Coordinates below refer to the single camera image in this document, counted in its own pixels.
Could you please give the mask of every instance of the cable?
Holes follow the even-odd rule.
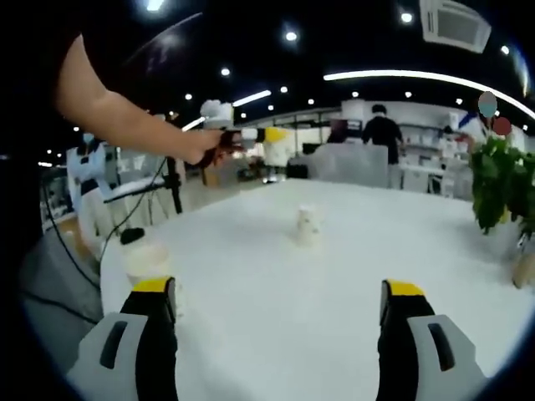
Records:
[[[44,305],[52,305],[54,307],[58,307],[60,309],[63,309],[67,313],[70,313],[71,315],[76,316],[76,317],[78,317],[78,318],[80,318],[82,320],[85,320],[86,322],[94,324],[94,325],[97,325],[99,323],[99,322],[97,322],[96,320],[93,320],[90,317],[84,316],[80,312],[76,312],[74,309],[71,309],[70,307],[64,305],[61,302],[53,301],[53,300],[47,299],[47,298],[41,298],[41,297],[39,297],[39,296],[37,296],[35,294],[32,294],[31,292],[25,291],[25,290],[21,290],[21,291],[26,297],[34,300],[35,302],[39,302],[39,303],[42,303]]]
[[[163,161],[160,164],[160,167],[158,168],[158,171],[156,171],[156,173],[154,174],[154,177],[152,177],[152,181],[150,182],[149,187],[154,185],[154,181],[156,181],[156,178],[158,178],[158,175],[161,173],[161,170],[164,168],[165,163],[166,163],[166,159],[163,159]],[[106,252],[106,248],[108,247],[108,242],[110,242],[111,237],[123,224],[125,224],[128,221],[128,219],[132,217],[135,210],[140,206],[141,201],[143,200],[143,196],[145,196],[146,193],[147,192],[143,192],[141,194],[140,198],[138,199],[137,203],[134,205],[134,208],[130,211],[130,213],[126,215],[126,217],[123,219],[121,223],[115,225],[113,230],[108,234],[104,242],[104,247],[102,248],[102,253],[100,254],[100,261],[102,261],[102,258],[104,257],[104,253]]]
[[[54,230],[56,231],[56,235],[58,236],[59,238],[59,241],[61,242],[61,245],[63,245],[65,251],[67,252],[67,255],[69,255],[69,259],[72,261],[72,263],[74,264],[74,267],[76,267],[76,270],[78,270],[78,273],[80,273],[80,275],[85,279],[87,280],[87,282],[89,284],[91,284],[91,286],[93,286],[93,288],[95,290],[97,290],[97,292],[100,292],[100,287],[99,285],[95,284],[93,282],[93,280],[91,280],[87,274],[85,274],[85,272],[80,268],[80,266],[78,265],[78,263],[76,262],[76,260],[74,259],[74,256],[72,255],[72,253],[70,253],[70,250],[69,248],[67,247],[67,244],[65,244],[65,241],[63,239],[63,237],[61,236],[61,233],[59,232],[59,228],[58,228],[58,225],[56,224],[56,220],[54,220],[54,218],[52,217],[52,211],[50,210],[50,203],[48,202],[48,194],[47,194],[47,190],[46,188],[44,187],[44,183],[41,185],[41,189],[43,190],[43,195],[44,195],[44,203],[46,204],[47,206],[47,212],[48,212],[48,217],[50,219],[50,221],[52,221],[52,226],[54,228]]]

